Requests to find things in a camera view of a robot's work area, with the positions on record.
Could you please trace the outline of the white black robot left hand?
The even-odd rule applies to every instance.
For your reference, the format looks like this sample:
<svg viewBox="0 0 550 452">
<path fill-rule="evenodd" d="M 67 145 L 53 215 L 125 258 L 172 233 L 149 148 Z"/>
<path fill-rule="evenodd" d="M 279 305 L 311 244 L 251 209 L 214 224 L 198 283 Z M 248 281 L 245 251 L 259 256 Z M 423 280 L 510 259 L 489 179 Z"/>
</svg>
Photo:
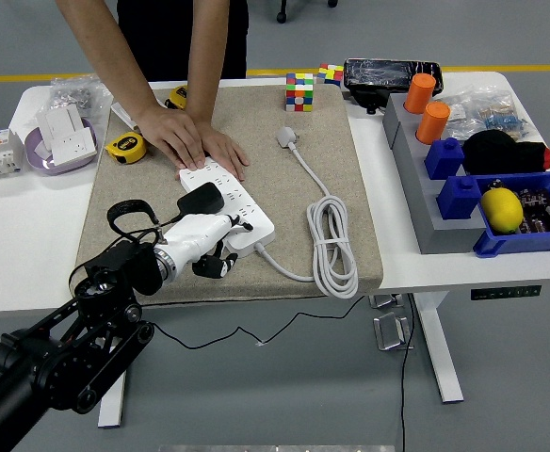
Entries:
<svg viewBox="0 0 550 452">
<path fill-rule="evenodd" d="M 191 264 L 197 276 L 223 278 L 233 268 L 238 257 L 233 252 L 221 258 L 223 241 L 236 226 L 249 232 L 253 230 L 240 216 L 185 215 L 165 233 L 164 243 L 154 247 L 162 280 L 173 282 L 182 275 L 187 264 Z"/>
</svg>

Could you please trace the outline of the person's right hand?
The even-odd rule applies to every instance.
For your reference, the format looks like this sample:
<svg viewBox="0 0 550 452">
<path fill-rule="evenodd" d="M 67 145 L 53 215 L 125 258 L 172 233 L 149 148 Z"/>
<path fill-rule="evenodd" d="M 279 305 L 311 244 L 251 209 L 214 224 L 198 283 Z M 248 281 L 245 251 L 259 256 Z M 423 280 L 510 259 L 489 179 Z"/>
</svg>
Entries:
<svg viewBox="0 0 550 452">
<path fill-rule="evenodd" d="M 181 110 L 158 103 L 132 115 L 141 134 L 178 170 L 197 170 L 204 165 L 204 151 L 193 120 Z"/>
</svg>

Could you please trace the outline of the person's left hand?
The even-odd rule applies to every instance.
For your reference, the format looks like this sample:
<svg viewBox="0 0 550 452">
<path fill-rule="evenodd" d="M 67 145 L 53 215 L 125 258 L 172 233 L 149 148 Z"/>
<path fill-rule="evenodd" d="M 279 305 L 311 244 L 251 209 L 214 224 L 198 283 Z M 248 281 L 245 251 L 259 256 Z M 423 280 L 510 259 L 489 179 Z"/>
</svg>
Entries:
<svg viewBox="0 0 550 452">
<path fill-rule="evenodd" d="M 207 121 L 197 122 L 196 128 L 204 152 L 239 182 L 243 182 L 246 179 L 245 167 L 250 164 L 250 160 L 241 146 L 228 135 L 216 130 Z"/>
</svg>

